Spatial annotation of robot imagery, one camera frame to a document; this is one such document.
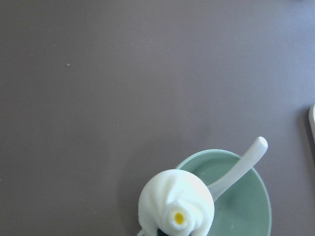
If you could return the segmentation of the mint green bowl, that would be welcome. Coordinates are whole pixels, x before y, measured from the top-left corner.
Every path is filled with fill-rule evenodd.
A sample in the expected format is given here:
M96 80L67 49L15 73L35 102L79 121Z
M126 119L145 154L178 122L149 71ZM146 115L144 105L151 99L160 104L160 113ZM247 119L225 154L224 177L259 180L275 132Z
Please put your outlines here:
M221 149L197 152L177 168L198 176L206 185L226 174L239 156ZM272 213L267 189L255 169L249 170L215 201L210 236L269 236Z

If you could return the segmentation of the white plastic spoon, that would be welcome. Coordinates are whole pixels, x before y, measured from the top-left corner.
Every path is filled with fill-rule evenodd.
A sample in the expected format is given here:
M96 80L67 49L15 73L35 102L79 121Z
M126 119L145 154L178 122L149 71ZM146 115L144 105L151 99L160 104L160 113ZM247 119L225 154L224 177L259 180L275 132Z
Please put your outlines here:
M243 177L266 153L268 142L257 137L237 163L221 178L208 186L214 202L241 177Z

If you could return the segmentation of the cream rabbit serving tray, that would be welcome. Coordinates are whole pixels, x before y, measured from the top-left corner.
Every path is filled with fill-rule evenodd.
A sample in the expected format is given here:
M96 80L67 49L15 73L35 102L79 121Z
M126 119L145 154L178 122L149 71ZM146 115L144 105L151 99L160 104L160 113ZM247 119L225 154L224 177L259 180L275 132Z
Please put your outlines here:
M315 104L313 104L309 110L309 123L311 127L313 140L315 142Z

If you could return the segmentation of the white steamed bun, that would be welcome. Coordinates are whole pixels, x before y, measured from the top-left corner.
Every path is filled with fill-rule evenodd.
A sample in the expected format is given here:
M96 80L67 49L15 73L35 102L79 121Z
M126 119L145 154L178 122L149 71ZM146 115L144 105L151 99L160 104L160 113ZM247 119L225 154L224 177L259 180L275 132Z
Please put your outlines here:
M214 200L196 175L178 169L155 175L138 202L140 236L206 236L214 219Z

